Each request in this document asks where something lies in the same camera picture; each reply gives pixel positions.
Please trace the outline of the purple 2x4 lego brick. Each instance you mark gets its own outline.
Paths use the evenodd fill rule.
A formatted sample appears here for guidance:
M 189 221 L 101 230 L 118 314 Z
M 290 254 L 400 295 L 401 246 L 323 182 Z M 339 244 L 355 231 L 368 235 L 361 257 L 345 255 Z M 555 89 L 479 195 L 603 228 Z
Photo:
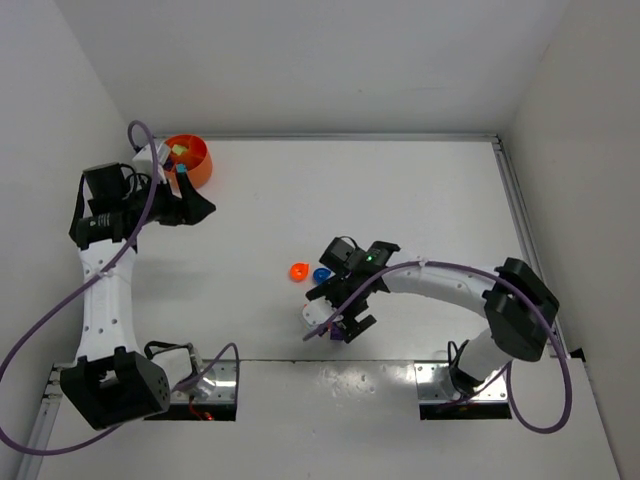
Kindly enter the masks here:
M 343 342 L 344 341 L 344 330 L 336 323 L 332 324 L 330 327 L 330 336 L 329 339 L 331 341 Z

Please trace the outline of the blue rounded lego piece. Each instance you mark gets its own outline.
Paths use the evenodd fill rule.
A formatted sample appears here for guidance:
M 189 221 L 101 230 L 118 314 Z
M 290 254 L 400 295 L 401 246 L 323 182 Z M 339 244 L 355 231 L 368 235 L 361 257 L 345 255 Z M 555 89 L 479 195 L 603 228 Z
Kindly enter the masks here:
M 319 267 L 313 271 L 312 278 L 316 284 L 322 284 L 332 275 L 332 271 L 326 267 Z

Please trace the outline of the orange round lego piece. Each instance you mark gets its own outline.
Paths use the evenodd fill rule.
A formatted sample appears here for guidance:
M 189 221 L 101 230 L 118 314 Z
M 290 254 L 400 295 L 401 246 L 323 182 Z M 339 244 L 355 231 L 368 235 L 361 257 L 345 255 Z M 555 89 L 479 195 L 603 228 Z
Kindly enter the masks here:
M 289 268 L 289 278 L 293 282 L 302 282 L 309 275 L 310 266 L 308 263 L 298 262 Z

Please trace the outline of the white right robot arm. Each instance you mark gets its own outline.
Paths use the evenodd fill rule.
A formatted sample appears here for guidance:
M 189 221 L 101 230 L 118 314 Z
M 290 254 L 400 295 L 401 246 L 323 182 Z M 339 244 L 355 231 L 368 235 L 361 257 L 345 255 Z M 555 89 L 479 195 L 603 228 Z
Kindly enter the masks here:
M 331 276 L 309 290 L 302 318 L 309 336 L 337 330 L 352 342 L 375 324 L 366 314 L 373 293 L 413 294 L 473 312 L 488 326 L 455 350 L 444 385 L 464 397 L 512 360 L 537 362 L 559 302 L 531 267 L 507 258 L 493 273 L 428 261 L 399 245 L 376 241 L 367 249 L 341 237 L 320 257 Z

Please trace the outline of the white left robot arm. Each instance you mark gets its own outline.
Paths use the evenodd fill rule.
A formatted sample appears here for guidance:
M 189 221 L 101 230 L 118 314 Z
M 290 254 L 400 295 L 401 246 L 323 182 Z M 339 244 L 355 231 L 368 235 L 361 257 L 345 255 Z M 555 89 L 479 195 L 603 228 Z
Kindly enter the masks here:
M 82 173 L 69 235 L 79 249 L 84 279 L 83 329 L 61 388 L 95 430 L 166 412 L 171 393 L 199 372 L 192 344 L 150 341 L 139 345 L 132 313 L 137 225 L 195 225 L 214 212 L 184 166 L 179 191 L 147 173 L 124 174 L 111 163 Z

